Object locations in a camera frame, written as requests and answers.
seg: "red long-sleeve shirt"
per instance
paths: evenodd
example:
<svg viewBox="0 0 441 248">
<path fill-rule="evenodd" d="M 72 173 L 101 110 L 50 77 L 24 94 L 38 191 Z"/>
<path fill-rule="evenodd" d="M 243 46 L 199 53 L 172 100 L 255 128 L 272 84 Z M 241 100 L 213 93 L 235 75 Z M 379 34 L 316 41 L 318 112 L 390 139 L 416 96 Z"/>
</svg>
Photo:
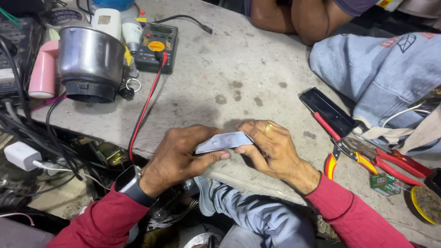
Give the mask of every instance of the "red long-sleeve shirt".
<svg viewBox="0 0 441 248">
<path fill-rule="evenodd" d="M 305 196 L 348 248 L 413 248 L 403 234 L 357 195 L 321 175 L 318 187 Z M 91 203 L 46 248 L 120 248 L 129 230 L 149 211 L 114 186 L 101 201 Z"/>
</svg>

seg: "led bulb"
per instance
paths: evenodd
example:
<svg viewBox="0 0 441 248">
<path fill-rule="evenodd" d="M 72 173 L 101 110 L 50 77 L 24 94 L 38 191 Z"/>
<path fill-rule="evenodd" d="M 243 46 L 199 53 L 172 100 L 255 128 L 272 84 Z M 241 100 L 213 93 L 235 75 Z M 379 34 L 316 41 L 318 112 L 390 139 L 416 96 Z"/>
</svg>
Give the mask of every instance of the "led bulb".
<svg viewBox="0 0 441 248">
<path fill-rule="evenodd" d="M 129 48 L 130 54 L 135 55 L 141 41 L 142 27 L 137 20 L 126 17 L 122 21 L 123 37 Z"/>
</svg>

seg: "shoe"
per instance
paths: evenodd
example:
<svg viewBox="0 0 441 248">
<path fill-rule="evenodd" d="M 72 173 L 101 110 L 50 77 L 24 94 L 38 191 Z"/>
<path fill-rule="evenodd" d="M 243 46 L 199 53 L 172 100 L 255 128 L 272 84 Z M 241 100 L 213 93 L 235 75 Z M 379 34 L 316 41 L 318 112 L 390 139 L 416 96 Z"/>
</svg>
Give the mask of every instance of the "shoe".
<svg viewBox="0 0 441 248">
<path fill-rule="evenodd" d="M 195 177 L 194 181 L 199 187 L 199 209 L 201 213 L 207 217 L 212 216 L 216 213 L 213 201 L 210 197 L 210 191 L 213 186 L 220 186 L 218 181 L 211 180 L 206 177 Z"/>
</svg>

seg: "smartwatch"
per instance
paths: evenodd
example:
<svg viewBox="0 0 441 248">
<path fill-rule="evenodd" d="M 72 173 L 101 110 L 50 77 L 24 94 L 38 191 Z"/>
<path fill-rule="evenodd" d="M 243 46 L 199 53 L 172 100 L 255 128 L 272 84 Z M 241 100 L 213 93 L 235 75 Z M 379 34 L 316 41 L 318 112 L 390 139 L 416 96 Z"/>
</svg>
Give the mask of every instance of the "smartwatch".
<svg viewBox="0 0 441 248">
<path fill-rule="evenodd" d="M 130 166 L 125 170 L 115 181 L 115 190 L 123 193 L 137 203 L 151 207 L 158 198 L 148 196 L 139 187 L 139 181 L 141 179 L 141 168 L 136 165 Z"/>
</svg>

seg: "concrete floor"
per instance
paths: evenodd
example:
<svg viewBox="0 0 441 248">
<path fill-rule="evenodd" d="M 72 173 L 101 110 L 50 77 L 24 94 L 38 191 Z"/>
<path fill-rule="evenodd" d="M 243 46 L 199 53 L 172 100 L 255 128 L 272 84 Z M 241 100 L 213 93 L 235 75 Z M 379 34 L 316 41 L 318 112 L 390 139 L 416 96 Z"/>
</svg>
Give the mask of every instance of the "concrete floor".
<svg viewBox="0 0 441 248">
<path fill-rule="evenodd" d="M 151 157 L 169 127 L 203 124 L 231 132 L 243 120 L 272 119 L 291 131 L 299 156 L 323 170 L 333 144 L 298 95 L 317 87 L 347 108 L 309 69 L 310 47 L 296 36 L 257 29 L 247 17 L 199 0 L 137 3 L 146 11 L 147 21 L 186 14 L 213 28 L 213 34 L 188 20 L 167 22 L 179 28 L 175 68 L 173 74 L 161 77 L 136 139 L 135 153 Z M 66 99 L 54 110 L 51 124 L 127 147 L 154 77 L 139 74 L 142 89 L 132 101 L 117 97 L 112 104 L 94 105 Z M 43 122 L 47 110 L 34 111 L 32 116 Z M 437 161 L 422 164 L 438 166 Z M 306 204 L 292 188 L 249 167 L 240 155 L 214 164 L 205 176 L 244 193 Z M 339 159 L 335 181 L 359 195 L 407 239 L 428 247 L 441 246 L 441 227 L 426 225 L 411 215 L 402 195 L 385 198 L 371 190 L 368 172 L 354 161 L 345 156 Z"/>
</svg>

